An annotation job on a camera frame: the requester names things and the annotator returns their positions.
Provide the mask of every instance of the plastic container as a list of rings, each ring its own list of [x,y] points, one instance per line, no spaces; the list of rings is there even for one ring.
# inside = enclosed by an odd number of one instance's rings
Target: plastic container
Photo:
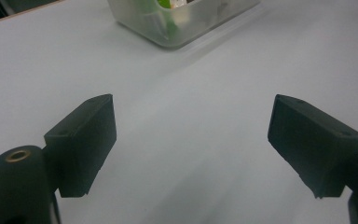
[[[108,0],[117,21],[153,42],[177,48],[255,6],[258,0],[194,0],[162,7],[158,0]]]

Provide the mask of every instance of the white table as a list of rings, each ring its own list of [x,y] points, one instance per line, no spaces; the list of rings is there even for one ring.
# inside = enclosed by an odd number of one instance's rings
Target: white table
[[[104,93],[117,142],[88,196],[59,199],[64,224],[349,223],[351,191],[315,200],[267,131],[277,93],[358,131],[358,1],[264,0],[179,50],[106,0],[0,21],[0,154]]]

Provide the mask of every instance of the white surface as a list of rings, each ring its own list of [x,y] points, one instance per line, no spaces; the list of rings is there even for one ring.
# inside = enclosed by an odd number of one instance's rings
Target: white surface
[[[277,93],[358,131],[358,0],[264,0],[177,51],[118,25],[105,0],[0,21],[0,154],[113,93],[117,142],[69,223],[349,223],[267,140]]]

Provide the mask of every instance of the translucent plastic box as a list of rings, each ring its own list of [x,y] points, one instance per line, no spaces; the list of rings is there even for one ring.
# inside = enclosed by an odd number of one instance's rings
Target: translucent plastic box
[[[205,34],[259,1],[193,0],[175,8],[162,7],[158,0],[108,2],[117,21],[163,47],[175,48]]]

